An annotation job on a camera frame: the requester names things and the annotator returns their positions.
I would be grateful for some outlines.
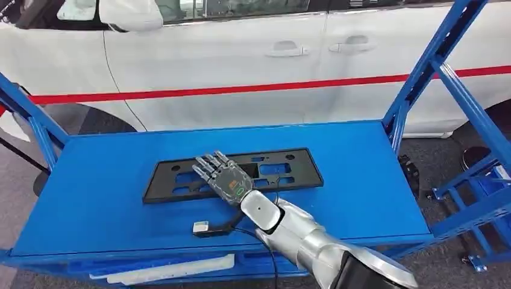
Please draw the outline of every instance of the blue metal shelf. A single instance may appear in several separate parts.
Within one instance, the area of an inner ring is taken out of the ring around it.
[[[488,172],[483,172],[478,176],[469,178],[468,184],[476,200],[480,202],[491,194],[509,188],[511,186],[511,179],[503,170],[502,166],[495,166]],[[450,196],[451,198],[458,198],[459,201],[461,201],[457,192],[451,193]],[[468,260],[464,261],[470,262],[478,272],[486,271],[486,265],[489,263],[511,261],[511,215],[506,214],[493,220],[491,224],[497,231],[500,240],[507,246],[507,250],[504,252],[495,252],[488,244],[486,237],[480,232],[480,230],[478,228],[474,228],[473,232],[484,250],[484,255],[469,255],[467,256]]]
[[[478,226],[508,215],[511,187],[470,206],[463,204],[456,189],[497,164],[509,173],[511,144],[444,61],[485,3],[457,0],[453,4],[381,120],[69,136],[0,74],[0,104],[31,125],[51,170],[16,245],[0,251],[1,263],[91,281],[89,274],[97,270],[233,253],[236,262],[232,269],[156,283],[271,277],[268,256],[244,262],[247,254],[265,251],[249,236],[234,232],[200,239],[192,235],[195,221],[221,222],[232,216],[232,208],[220,199],[142,203],[145,185],[157,162],[191,158],[215,149],[232,154],[309,148],[325,185],[281,192],[280,196],[310,212],[337,238],[366,246],[399,244],[386,252],[393,258],[469,230],[482,235]],[[439,200],[447,193],[452,195],[460,211],[428,227],[397,153],[407,113],[435,73],[492,154],[434,191]],[[54,145],[62,149],[59,158]],[[364,160],[371,160],[371,165]],[[240,226],[253,229],[248,222]],[[486,243],[483,247],[491,249]],[[281,276],[305,274],[282,257],[278,266]],[[105,280],[95,282],[108,285]]]

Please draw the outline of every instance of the black cable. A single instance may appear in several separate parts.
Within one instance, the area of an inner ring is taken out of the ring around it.
[[[275,194],[277,194],[277,197],[275,198],[274,204],[278,204],[278,198],[279,198],[279,196],[278,196],[278,186],[279,186],[279,184],[280,184],[280,172],[279,172],[278,178],[277,178],[277,190],[275,191]]]
[[[113,73],[110,69],[110,63],[108,62],[108,54],[107,54],[107,44],[105,42],[105,31],[103,31],[103,48],[105,49],[105,58],[107,60],[107,68],[108,68],[108,72],[110,73],[110,76],[112,78],[112,81],[113,81],[113,84],[115,85],[116,89],[117,89],[117,92],[121,92],[119,90],[119,86],[117,85],[117,82],[115,81],[115,78],[113,77]],[[139,121],[139,123],[142,125],[142,127],[145,129],[145,131],[147,131],[147,128],[145,127],[145,125],[143,124],[143,122],[140,120],[140,118],[137,116],[137,114],[131,109],[130,105],[128,104],[128,102],[126,100],[124,100],[124,103],[126,104],[126,106],[128,107],[128,109],[130,110],[131,114],[133,114],[133,116]]]
[[[450,137],[448,137],[447,139],[453,141],[458,146],[458,149],[461,151],[461,153],[463,153],[465,151],[465,149],[464,149],[465,146],[462,144],[461,141],[457,140],[452,135]]]
[[[257,238],[257,236],[252,233],[252,232],[249,232],[247,230],[244,230],[244,229],[240,229],[240,228],[233,228],[234,231],[238,231],[238,232],[241,232],[241,233],[244,233],[246,235],[250,235],[252,237],[254,237],[255,239],[257,239],[259,242],[261,242],[262,245],[265,246],[265,248],[268,250],[268,252],[270,253],[271,257],[272,257],[272,262],[273,262],[273,269],[274,269],[274,272],[275,272],[275,281],[274,281],[274,287],[275,289],[278,289],[278,270],[277,270],[277,262],[275,262],[275,255],[273,254],[273,251],[272,249],[267,245],[265,244],[265,242],[261,241],[261,239]]]
[[[14,152],[16,155],[18,155],[20,158],[22,158],[25,161],[27,161],[32,166],[40,169],[43,173],[45,173],[47,175],[50,174],[50,171],[47,168],[45,168],[40,163],[36,162],[33,158],[29,157],[27,154],[25,154],[24,152],[20,151],[17,147],[13,146],[12,144],[10,144],[8,141],[4,140],[1,137],[0,137],[0,145],[5,146],[9,151]]]

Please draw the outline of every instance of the red stripe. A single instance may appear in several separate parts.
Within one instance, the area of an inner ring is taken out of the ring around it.
[[[511,65],[459,69],[459,77],[499,75],[511,73]],[[121,101],[127,99],[174,98],[192,95],[219,95],[224,93],[267,92],[271,90],[313,89],[318,87],[348,86],[361,84],[381,84],[405,81],[408,74],[344,78],[306,82],[288,82],[278,84],[245,85],[233,87],[212,87],[206,89],[160,90],[154,92],[88,93],[76,95],[40,95],[32,96],[37,104],[65,104],[70,102]]]

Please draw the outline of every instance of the white car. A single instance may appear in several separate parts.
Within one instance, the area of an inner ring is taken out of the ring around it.
[[[0,72],[38,104],[82,103],[138,131],[381,118],[451,6],[17,1],[0,23]],[[448,59],[485,108],[511,98],[510,15],[511,2],[488,3]],[[466,120],[433,80],[406,136],[446,137]]]

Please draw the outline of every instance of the silver robotic arm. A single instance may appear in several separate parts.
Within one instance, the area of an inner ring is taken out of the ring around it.
[[[257,226],[256,235],[314,276],[322,289],[417,288],[413,274],[396,261],[366,247],[344,243],[301,208],[276,203],[253,188],[251,178],[219,151],[196,158],[193,169],[230,205]]]

